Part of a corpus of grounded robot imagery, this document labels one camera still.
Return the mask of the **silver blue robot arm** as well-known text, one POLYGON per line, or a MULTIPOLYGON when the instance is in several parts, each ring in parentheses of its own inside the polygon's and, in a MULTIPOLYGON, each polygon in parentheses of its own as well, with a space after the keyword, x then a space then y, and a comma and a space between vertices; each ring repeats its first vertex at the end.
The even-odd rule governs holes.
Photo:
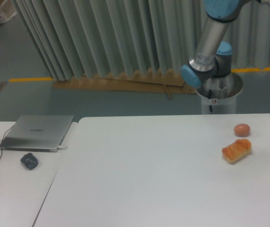
POLYGON ((207 20, 200 40, 188 63, 181 67, 181 76, 197 88, 212 77, 225 77, 231 69, 231 45, 223 42, 229 23, 235 21, 248 0, 204 0, 207 20))

